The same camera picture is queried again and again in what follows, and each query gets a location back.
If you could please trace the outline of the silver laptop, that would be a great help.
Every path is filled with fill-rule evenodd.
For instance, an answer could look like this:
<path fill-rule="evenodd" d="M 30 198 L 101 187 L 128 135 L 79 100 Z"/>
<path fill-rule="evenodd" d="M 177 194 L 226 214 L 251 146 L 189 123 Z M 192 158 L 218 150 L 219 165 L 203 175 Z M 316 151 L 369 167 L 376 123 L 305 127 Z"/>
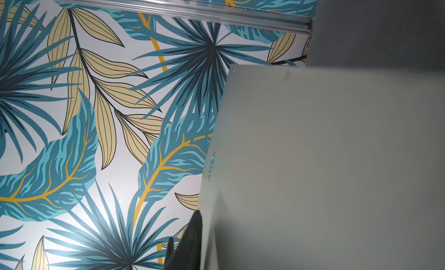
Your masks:
<path fill-rule="evenodd" d="M 442 73 L 234 65 L 203 171 L 204 270 L 442 270 Z"/>

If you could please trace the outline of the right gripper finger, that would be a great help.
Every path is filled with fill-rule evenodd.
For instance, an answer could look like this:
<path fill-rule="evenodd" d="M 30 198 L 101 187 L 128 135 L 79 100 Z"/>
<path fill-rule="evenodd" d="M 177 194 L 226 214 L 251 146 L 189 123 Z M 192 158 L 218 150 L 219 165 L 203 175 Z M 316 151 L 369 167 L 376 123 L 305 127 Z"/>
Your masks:
<path fill-rule="evenodd" d="M 202 229 L 202 215 L 196 210 L 176 248 L 169 238 L 163 270 L 200 270 Z"/>

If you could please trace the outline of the grey laptop bag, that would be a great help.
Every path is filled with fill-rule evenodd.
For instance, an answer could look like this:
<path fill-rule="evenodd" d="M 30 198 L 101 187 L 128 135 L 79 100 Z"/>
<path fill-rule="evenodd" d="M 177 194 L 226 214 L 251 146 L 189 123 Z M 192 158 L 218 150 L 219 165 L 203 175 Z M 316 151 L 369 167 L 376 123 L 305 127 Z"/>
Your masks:
<path fill-rule="evenodd" d="M 318 0 L 307 66 L 445 69 L 445 0 Z"/>

